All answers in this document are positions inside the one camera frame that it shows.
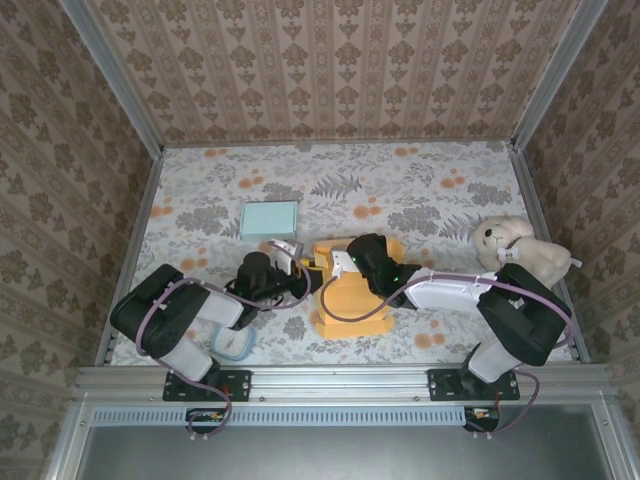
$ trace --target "teddy bear head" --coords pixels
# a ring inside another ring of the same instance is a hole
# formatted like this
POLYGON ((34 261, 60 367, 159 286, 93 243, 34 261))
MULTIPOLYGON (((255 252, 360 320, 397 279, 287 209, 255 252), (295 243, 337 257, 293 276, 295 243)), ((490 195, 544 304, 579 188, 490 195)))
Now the teddy bear head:
POLYGON ((521 217, 488 217, 473 232, 478 260, 487 269, 500 269, 498 249, 510 248, 522 237, 532 237, 533 227, 521 217))

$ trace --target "teddy bear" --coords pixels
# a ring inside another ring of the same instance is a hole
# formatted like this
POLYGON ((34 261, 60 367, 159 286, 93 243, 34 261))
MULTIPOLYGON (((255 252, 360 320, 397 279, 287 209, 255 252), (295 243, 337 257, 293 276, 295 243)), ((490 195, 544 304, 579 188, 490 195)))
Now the teddy bear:
POLYGON ((497 272, 505 263, 517 263, 551 288, 581 262, 571 258, 561 245, 538 240, 533 227, 521 217, 489 217, 473 232, 478 261, 487 270, 497 272))

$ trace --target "yellow object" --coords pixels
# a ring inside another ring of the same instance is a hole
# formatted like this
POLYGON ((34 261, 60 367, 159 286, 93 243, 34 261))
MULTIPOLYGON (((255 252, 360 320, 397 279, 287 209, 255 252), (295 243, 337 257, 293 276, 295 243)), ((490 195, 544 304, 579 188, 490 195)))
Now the yellow object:
MULTIPOLYGON (((322 268, 323 283, 331 279, 333 261, 331 249, 333 247, 346 247, 352 238, 326 240, 317 242, 313 246, 313 255, 316 267, 322 268)), ((396 239, 387 238, 387 253, 396 262, 404 259, 404 247, 396 239)), ((315 324, 318 333, 330 340, 348 337, 360 337, 365 335, 382 335, 388 333, 394 324, 394 319, 389 316, 391 307, 385 307, 375 315, 355 323, 341 322, 329 316, 320 303, 320 290, 316 293, 318 314, 320 321, 315 324)), ((327 288, 325 303, 327 308, 344 318, 360 317, 376 308, 382 299, 369 291, 367 280, 360 272, 343 272, 342 277, 327 288)))
POLYGON ((301 258, 300 259, 300 263, 302 263, 309 270, 320 271, 320 272, 323 270, 322 268, 316 267, 315 265, 312 266, 313 262, 311 260, 309 260, 308 258, 301 258))

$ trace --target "patterned wallpaper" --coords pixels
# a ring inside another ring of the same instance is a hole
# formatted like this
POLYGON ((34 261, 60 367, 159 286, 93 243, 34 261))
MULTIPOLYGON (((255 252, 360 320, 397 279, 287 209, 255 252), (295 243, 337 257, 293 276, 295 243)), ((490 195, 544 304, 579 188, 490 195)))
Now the patterned wallpaper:
POLYGON ((640 439, 640 2, 611 1, 527 146, 596 361, 640 439))
POLYGON ((579 0, 88 0, 165 143, 510 136, 579 0))
POLYGON ((1 1, 0 478, 48 463, 149 167, 57 1, 1 1))

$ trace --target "black mounting bracket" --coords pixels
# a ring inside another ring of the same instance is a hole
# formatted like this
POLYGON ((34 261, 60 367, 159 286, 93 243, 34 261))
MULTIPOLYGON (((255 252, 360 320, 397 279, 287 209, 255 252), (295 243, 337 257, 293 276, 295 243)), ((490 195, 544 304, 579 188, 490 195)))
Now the black mounting bracket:
MULTIPOLYGON (((251 393, 251 370, 212 370, 212 372, 207 374, 200 382, 205 385, 215 386, 218 390, 226 393, 234 403, 249 401, 249 395, 251 393)), ((167 373, 162 399, 165 402, 222 401, 215 393, 189 385, 171 372, 167 373)))
POLYGON ((427 371, 429 396, 434 402, 519 400, 518 380, 513 372, 503 373, 493 383, 476 379, 468 388, 469 378, 459 368, 434 368, 427 371))

